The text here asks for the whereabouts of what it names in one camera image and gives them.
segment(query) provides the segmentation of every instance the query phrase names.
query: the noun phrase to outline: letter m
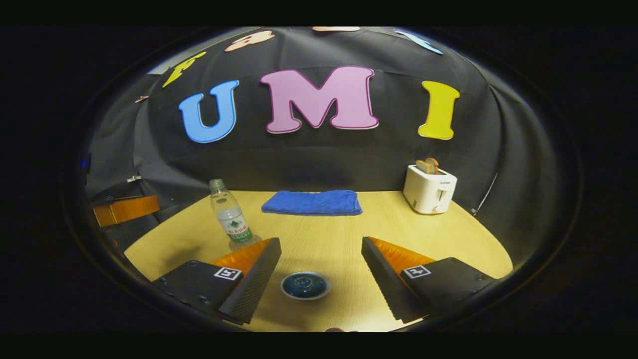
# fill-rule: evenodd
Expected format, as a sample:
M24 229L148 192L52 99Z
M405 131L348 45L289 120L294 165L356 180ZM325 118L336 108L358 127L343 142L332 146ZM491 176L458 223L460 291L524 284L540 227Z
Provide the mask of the letter m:
M332 103L337 101L337 114L330 119L336 128L365 130L379 125L372 115L368 82L375 72L369 68L347 66L336 68L316 88L295 70L269 73L262 83L271 90L272 121L266 130L273 134L294 132L301 128L301 121L293 117L292 105L314 128L322 125Z

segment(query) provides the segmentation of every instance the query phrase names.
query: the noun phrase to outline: blue towel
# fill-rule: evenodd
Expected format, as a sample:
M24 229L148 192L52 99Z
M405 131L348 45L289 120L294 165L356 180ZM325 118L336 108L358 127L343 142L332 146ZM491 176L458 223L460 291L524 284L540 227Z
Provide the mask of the blue towel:
M264 213L302 216L356 216L363 213L352 191L277 192L262 206Z

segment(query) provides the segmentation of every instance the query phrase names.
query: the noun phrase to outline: water bottle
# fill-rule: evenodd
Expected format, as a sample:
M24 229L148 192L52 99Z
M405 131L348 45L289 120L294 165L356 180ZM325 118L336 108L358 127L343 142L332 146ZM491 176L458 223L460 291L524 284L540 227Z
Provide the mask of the water bottle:
M213 179L209 182L211 188L212 210L217 216L222 228L230 237L228 246L231 250L247 247L258 242L258 237L253 235L241 212L239 203L226 189L224 181Z

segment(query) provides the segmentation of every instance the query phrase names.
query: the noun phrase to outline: table surface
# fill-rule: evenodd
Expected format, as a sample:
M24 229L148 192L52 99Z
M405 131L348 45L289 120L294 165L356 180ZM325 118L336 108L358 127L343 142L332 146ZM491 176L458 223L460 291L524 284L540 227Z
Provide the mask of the table surface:
M252 232L263 239L278 237L281 244L281 257L253 319L242 325L247 330L324 332L339 327L384 332L411 324L392 316L361 255L365 236L434 260L455 257L496 279L512 271L501 243L454 202L445 213L421 215L401 192L357 192L361 215L304 217L262 213L261 207L275 192L231 193ZM206 197L149 231L124 254L153 281L191 259L209 263L230 253L228 242ZM285 296L280 282L295 271L326 275L332 291L312 301Z

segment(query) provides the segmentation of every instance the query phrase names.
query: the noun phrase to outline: green label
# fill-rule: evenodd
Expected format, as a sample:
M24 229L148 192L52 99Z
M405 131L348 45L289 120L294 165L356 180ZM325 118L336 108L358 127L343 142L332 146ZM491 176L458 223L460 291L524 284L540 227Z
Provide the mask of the green label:
M233 242L241 243L249 241L253 237L253 233L248 229L244 215L231 220L220 220L219 222Z
M253 238L253 233L249 229L246 229L243 233L240 234L228 234L230 240L236 243L242 243L245 241L249 241Z

